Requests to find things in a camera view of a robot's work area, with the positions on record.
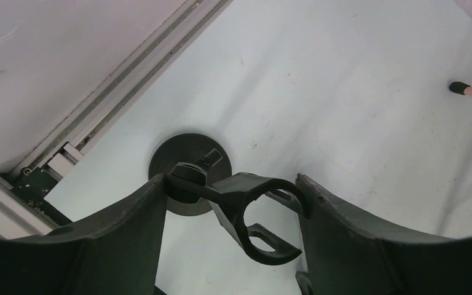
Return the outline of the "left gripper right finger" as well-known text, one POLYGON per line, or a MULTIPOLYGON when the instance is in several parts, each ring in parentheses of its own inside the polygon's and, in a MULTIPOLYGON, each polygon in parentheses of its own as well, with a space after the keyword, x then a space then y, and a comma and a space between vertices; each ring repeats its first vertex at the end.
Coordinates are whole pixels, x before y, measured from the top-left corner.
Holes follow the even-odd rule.
POLYGON ((361 209, 307 175, 300 226, 313 294, 472 294, 472 237, 403 227, 361 209))

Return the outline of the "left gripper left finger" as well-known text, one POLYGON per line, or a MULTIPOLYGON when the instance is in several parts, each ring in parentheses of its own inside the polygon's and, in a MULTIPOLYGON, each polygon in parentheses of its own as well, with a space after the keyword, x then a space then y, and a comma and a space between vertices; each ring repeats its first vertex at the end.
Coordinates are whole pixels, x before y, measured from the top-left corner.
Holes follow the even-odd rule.
POLYGON ((160 294, 164 184, 157 175, 47 235, 0 239, 0 294, 160 294))

